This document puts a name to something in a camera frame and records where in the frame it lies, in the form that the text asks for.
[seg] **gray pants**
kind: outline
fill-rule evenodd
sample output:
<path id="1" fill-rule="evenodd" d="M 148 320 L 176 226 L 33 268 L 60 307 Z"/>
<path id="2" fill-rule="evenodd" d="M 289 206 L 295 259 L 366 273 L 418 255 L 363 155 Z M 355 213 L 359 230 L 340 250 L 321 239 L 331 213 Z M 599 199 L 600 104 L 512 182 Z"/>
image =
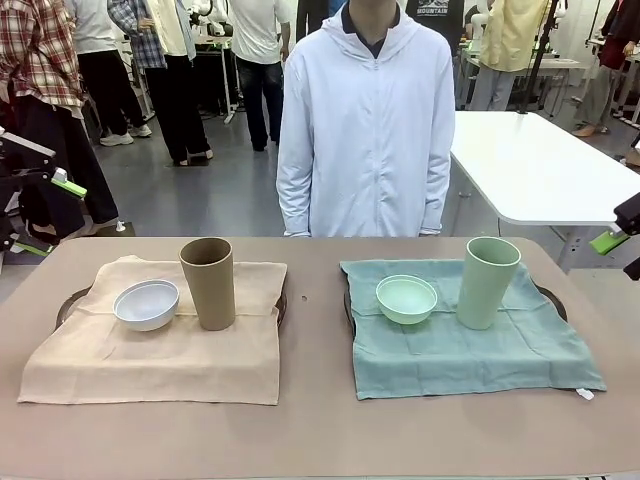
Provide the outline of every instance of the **gray pants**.
<path id="1" fill-rule="evenodd" d="M 470 110 L 504 112 L 515 79 L 516 72 L 499 72 L 480 64 Z"/>
<path id="2" fill-rule="evenodd" d="M 601 66 L 596 78 L 589 82 L 587 93 L 576 111 L 575 120 L 594 127 L 605 124 L 611 111 L 611 102 L 616 90 L 619 71 Z"/>

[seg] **white tag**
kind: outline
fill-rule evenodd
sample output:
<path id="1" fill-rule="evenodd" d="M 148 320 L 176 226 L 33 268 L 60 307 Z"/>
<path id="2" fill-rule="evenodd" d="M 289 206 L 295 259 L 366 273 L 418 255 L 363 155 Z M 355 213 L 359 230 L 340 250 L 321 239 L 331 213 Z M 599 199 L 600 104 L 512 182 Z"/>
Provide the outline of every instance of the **white tag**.
<path id="1" fill-rule="evenodd" d="M 586 388 L 579 388 L 576 390 L 576 393 L 585 400 L 593 400 L 593 397 L 595 397 L 593 392 L 591 390 L 587 390 Z"/>

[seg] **jacket hood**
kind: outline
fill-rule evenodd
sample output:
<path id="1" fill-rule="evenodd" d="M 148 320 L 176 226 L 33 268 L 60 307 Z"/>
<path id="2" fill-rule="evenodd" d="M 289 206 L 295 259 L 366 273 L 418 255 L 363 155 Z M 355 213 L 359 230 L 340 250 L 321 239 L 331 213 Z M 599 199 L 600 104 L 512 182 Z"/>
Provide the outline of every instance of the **jacket hood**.
<path id="1" fill-rule="evenodd" d="M 329 34 L 329 37 L 338 44 L 338 47 L 345 55 L 362 61 L 371 61 L 371 52 L 362 44 L 358 35 L 345 33 L 342 25 L 342 9 L 335 16 L 324 21 L 322 30 Z M 401 9 L 400 23 L 389 29 L 378 61 L 384 62 L 393 58 L 409 43 L 419 28 L 420 26 Z"/>

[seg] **white hooded jacket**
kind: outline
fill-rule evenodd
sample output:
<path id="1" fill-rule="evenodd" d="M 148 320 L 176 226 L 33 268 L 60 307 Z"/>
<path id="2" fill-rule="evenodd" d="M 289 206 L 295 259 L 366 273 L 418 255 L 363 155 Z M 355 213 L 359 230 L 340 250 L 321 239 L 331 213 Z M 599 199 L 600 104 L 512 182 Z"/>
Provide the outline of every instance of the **white hooded jacket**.
<path id="1" fill-rule="evenodd" d="M 437 233 L 455 127 L 451 50 L 401 13 L 378 59 L 341 12 L 285 68 L 277 189 L 286 233 Z"/>

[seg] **teal cloth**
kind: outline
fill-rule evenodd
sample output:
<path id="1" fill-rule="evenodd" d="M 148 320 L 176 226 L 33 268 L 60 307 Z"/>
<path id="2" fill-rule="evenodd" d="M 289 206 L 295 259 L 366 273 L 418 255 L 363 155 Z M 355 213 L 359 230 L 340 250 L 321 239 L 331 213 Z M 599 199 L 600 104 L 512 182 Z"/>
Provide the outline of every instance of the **teal cloth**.
<path id="1" fill-rule="evenodd" d="M 359 400 L 497 392 L 516 388 L 605 391 L 591 352 L 520 266 L 495 323 L 470 330 L 456 319 L 462 261 L 343 262 L 356 323 L 353 366 Z M 388 320 L 376 286 L 414 275 L 438 292 L 429 318 L 412 326 Z"/>

